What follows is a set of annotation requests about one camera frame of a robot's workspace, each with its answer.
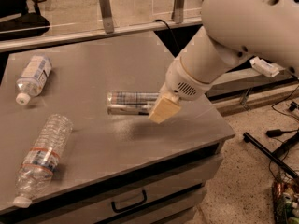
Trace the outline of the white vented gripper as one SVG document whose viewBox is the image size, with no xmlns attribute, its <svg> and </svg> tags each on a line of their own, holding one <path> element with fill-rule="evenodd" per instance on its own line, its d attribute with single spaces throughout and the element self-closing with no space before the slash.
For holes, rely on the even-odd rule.
<svg viewBox="0 0 299 224">
<path fill-rule="evenodd" d="M 159 96 L 149 112 L 149 119 L 162 123 L 173 117 L 181 109 L 179 100 L 194 101 L 211 88 L 210 84 L 192 78 L 183 67 L 180 59 L 171 62 L 165 74 L 165 82 Z"/>
</svg>

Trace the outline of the white tag on arm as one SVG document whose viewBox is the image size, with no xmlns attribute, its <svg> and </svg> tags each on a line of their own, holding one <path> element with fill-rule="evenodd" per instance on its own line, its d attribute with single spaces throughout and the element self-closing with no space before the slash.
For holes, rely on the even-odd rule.
<svg viewBox="0 0 299 224">
<path fill-rule="evenodd" d="M 271 63 L 268 63 L 264 59 L 254 57 L 249 60 L 251 67 L 266 77 L 275 77 L 279 74 L 279 70 Z"/>
</svg>

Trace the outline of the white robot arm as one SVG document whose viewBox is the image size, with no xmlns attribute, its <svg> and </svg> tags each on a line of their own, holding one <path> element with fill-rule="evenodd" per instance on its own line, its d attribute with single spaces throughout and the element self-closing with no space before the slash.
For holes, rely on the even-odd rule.
<svg viewBox="0 0 299 224">
<path fill-rule="evenodd" d="M 202 27 L 171 62 L 149 119 L 177 114 L 182 100 L 205 94 L 213 82 L 253 56 L 299 75 L 299 6 L 294 0 L 204 0 Z"/>
</svg>

